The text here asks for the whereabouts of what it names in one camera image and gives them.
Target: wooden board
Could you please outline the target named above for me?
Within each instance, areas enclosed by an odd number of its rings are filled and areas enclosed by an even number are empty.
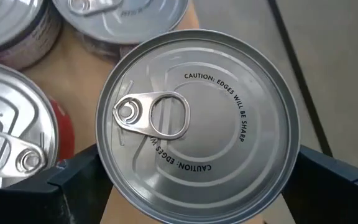
[[[194,6],[190,4],[178,29],[198,26]],[[102,60],[87,52],[74,37],[73,28],[65,24],[51,52],[24,71],[70,115],[75,132],[75,152],[95,143],[96,104],[103,84],[114,66],[114,62]],[[158,222],[138,211],[113,189],[101,223]],[[262,219],[256,217],[247,223],[260,224]]]

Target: metal can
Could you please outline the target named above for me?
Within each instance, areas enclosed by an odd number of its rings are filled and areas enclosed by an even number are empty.
[[[70,117],[23,74],[0,65],[0,188],[73,154]]]
[[[40,60],[55,43],[61,24],[50,1],[0,0],[0,63],[20,70]]]
[[[120,45],[137,45],[174,29],[185,15],[188,0],[53,0],[53,3],[77,30],[88,51],[117,59]]]
[[[272,203],[300,146],[295,101],[246,43],[182,30],[137,46],[106,80],[99,154],[116,188],[165,223],[239,223]]]

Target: can lid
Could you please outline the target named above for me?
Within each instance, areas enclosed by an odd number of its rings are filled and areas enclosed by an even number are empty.
[[[16,38],[30,26],[43,0],[0,0],[0,46]]]
[[[0,65],[0,187],[34,175],[57,160],[57,120],[42,91]]]
[[[174,29],[188,0],[53,0],[77,30],[112,44],[138,44]]]
[[[134,206],[167,223],[234,223],[280,193],[299,150],[278,70],[207,30],[161,35],[124,57],[99,99],[102,162]]]

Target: can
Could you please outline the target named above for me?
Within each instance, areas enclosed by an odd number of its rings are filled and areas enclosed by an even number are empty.
[[[85,49],[109,60],[120,57],[121,45],[137,45],[173,30],[188,6],[188,0],[53,0],[53,3],[76,29]]]
[[[34,82],[0,65],[0,188],[73,154],[70,117]]]
[[[47,0],[0,0],[0,63],[15,70],[40,60],[55,43],[62,18]]]
[[[104,168],[164,223],[240,223],[279,195],[300,146],[295,101],[256,49],[209,30],[169,32],[114,68],[96,112]]]

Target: pull tab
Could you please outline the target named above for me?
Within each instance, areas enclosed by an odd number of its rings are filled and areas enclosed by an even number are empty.
[[[0,138],[6,139],[11,148],[5,164],[0,168],[0,177],[29,177],[46,165],[45,153],[37,145],[6,133],[0,133]]]
[[[175,134],[161,133],[152,123],[152,109],[158,100],[163,98],[176,98],[185,108],[183,127]],[[112,114],[120,127],[164,140],[175,140],[182,137],[190,123],[189,104],[185,97],[174,91],[128,94],[114,105]]]
[[[121,5],[123,0],[68,0],[68,8],[79,16],[114,10]]]

